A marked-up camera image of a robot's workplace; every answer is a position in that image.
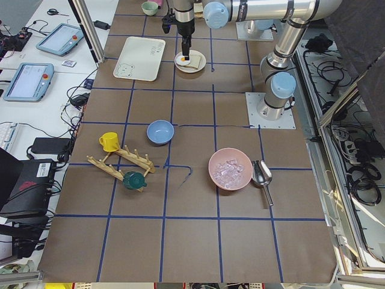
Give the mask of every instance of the blue bowl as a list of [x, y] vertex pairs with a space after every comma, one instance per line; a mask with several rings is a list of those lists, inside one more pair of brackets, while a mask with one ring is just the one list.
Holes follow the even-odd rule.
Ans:
[[147, 128], [147, 136], [153, 143], [164, 145], [173, 138], [174, 127], [166, 120], [156, 120]]

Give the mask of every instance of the tablet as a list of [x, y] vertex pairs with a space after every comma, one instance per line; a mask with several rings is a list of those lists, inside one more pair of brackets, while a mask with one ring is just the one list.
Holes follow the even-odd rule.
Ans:
[[79, 27], [61, 23], [49, 33], [36, 48], [56, 55], [64, 55], [70, 52], [83, 38], [83, 32]]
[[5, 101], [39, 101], [54, 75], [50, 63], [21, 63], [7, 91]]

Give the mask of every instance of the screen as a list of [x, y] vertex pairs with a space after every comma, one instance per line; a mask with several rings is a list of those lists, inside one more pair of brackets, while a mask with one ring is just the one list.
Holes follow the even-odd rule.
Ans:
[[45, 65], [24, 65], [8, 94], [10, 98], [31, 98], [40, 84]]
[[41, 47], [60, 51], [61, 48], [70, 40], [72, 36], [79, 32], [79, 28], [61, 26], [53, 34], [47, 36], [46, 40], [40, 45]]

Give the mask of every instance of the scoop handle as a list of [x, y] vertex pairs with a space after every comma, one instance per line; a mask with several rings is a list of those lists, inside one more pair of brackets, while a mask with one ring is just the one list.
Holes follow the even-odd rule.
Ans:
[[267, 202], [269, 203], [269, 206], [274, 206], [273, 199], [270, 196], [269, 188], [267, 185], [264, 185], [263, 191], [265, 192], [265, 196], [267, 198]]

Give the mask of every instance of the laptop screen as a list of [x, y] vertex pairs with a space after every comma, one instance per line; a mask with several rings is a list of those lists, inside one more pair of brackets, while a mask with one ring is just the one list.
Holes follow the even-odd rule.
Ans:
[[0, 210], [7, 202], [23, 169], [23, 162], [0, 148]]

